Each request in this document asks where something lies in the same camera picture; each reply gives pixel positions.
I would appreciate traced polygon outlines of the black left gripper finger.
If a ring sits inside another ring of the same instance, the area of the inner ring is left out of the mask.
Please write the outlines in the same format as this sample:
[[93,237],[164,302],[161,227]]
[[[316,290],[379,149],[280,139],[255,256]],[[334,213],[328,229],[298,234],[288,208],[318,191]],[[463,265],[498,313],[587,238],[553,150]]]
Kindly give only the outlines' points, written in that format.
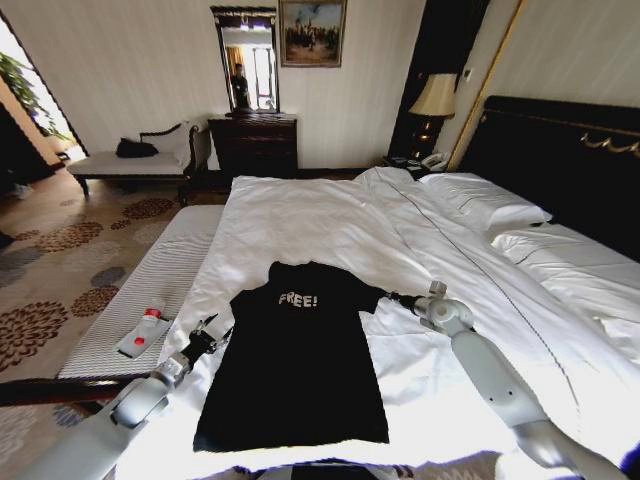
[[211,341],[209,342],[209,347],[207,349],[208,353],[214,353],[223,345],[225,345],[233,332],[233,328],[228,329],[224,334],[222,334],[219,338],[210,335]]
[[207,338],[219,338],[218,327],[215,323],[218,314],[214,314],[200,320],[196,328],[192,331],[194,335],[205,336]]

